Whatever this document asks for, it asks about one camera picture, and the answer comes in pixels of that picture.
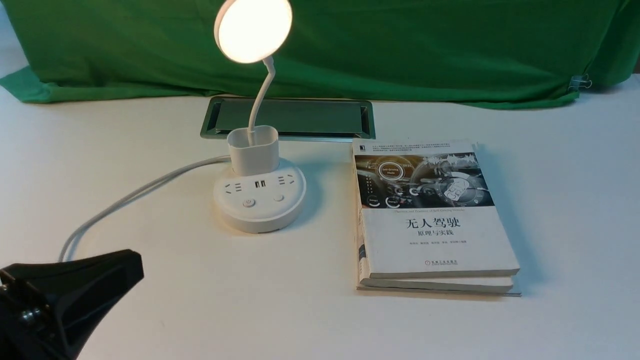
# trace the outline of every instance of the lamp head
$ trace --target lamp head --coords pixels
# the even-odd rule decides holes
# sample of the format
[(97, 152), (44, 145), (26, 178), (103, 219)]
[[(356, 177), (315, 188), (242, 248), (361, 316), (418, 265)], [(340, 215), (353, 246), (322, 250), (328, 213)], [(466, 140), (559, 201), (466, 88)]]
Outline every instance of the lamp head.
[(291, 29), (288, 0), (226, 0), (213, 28), (222, 53), (237, 63), (255, 63), (278, 50)]

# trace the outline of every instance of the book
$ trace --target book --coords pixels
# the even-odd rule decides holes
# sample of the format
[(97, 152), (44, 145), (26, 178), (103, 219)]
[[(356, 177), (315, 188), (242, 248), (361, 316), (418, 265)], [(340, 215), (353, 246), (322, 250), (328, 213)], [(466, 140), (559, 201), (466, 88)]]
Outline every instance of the book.
[(362, 227), (356, 231), (358, 249), (358, 290), (384, 290), (424, 293), (464, 293), (478, 295), (520, 296), (513, 289), (509, 276), (500, 277), (444, 277), (414, 279), (371, 279)]
[(358, 252), (366, 259), (360, 285), (395, 279), (399, 288), (481, 292), (513, 285), (508, 277), (520, 265), (469, 143), (356, 139), (353, 162)]

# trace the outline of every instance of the green backdrop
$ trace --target green backdrop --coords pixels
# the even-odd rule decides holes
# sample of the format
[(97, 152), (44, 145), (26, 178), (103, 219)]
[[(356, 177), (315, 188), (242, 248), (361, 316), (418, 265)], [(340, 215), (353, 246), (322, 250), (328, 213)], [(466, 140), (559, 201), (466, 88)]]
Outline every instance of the green backdrop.
[[(261, 63), (212, 39), (222, 0), (2, 0), (30, 67), (0, 80), (24, 102), (231, 93)], [(640, 0), (291, 0), (268, 97), (546, 107), (572, 76), (613, 85), (640, 53)]]

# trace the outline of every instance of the white table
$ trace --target white table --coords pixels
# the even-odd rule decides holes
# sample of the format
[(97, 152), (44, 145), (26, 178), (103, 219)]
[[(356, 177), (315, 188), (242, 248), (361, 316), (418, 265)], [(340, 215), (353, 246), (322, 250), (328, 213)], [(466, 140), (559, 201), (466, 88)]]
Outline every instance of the white table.
[[(35, 106), (0, 88), (0, 267), (54, 261), (133, 188), (225, 154), (224, 140), (199, 137), (207, 101)], [(282, 142), (315, 200), (283, 231), (220, 224), (211, 190), (224, 165), (213, 165), (86, 234), (77, 258), (130, 248), (146, 277), (80, 359), (640, 357), (640, 78), (564, 108), (377, 102), (374, 116), (380, 139), (481, 144), (522, 298), (357, 292), (349, 144)]]

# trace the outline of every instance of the cable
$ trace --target cable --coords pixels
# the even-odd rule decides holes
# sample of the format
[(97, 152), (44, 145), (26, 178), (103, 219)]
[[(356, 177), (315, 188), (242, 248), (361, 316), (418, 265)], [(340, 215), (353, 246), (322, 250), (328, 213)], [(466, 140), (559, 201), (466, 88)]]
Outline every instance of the cable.
[(250, 146), (253, 146), (255, 142), (255, 139), (253, 138), (255, 136), (253, 127), (255, 126), (255, 118), (258, 115), (258, 109), (260, 109), (260, 104), (262, 103), (264, 96), (267, 94), (267, 90), (269, 90), (269, 85), (273, 81), (273, 78), (276, 77), (276, 68), (273, 66), (273, 58), (268, 56), (262, 62), (264, 63), (264, 66), (267, 67), (269, 74), (267, 74), (267, 78), (262, 83), (260, 91), (255, 97), (255, 102), (253, 102), (253, 107), (251, 108), (251, 115), (249, 115), (249, 126), (246, 131)]
[(175, 178), (179, 177), (180, 175), (189, 172), (195, 168), (199, 168), (199, 167), (203, 167), (206, 165), (212, 165), (212, 164), (217, 164), (217, 163), (223, 163), (229, 160), (229, 156), (218, 156), (216, 158), (211, 158), (211, 159), (207, 159), (207, 160), (202, 160), (202, 161), (198, 161), (197, 163), (193, 163), (190, 165), (187, 165), (185, 167), (181, 167), (177, 170), (174, 170), (172, 172), (170, 172), (169, 174), (166, 174), (162, 177), (158, 177), (156, 180), (151, 181), (150, 183), (143, 185), (141, 187), (139, 187), (138, 189), (136, 189), (135, 191), (131, 192), (129, 195), (123, 197), (122, 199), (114, 202), (111, 206), (109, 206), (108, 208), (102, 210), (98, 215), (95, 215), (94, 217), (92, 217), (91, 219), (87, 220), (84, 224), (80, 225), (80, 227), (78, 227), (70, 236), (69, 238), (65, 241), (65, 244), (62, 246), (62, 251), (60, 252), (60, 255), (58, 256), (58, 262), (63, 262), (65, 260), (65, 256), (67, 255), (67, 251), (69, 250), (69, 247), (76, 241), (79, 241), (80, 238), (82, 238), (82, 235), (89, 230), (89, 228), (93, 225), (95, 225), (98, 221), (102, 220), (103, 218), (106, 218), (107, 216), (109, 216), (110, 214), (118, 211), (119, 209), (123, 208), (126, 205), (129, 205), (130, 203), (142, 198), (143, 196), (149, 194), (150, 192), (168, 184), (169, 182), (173, 181)]

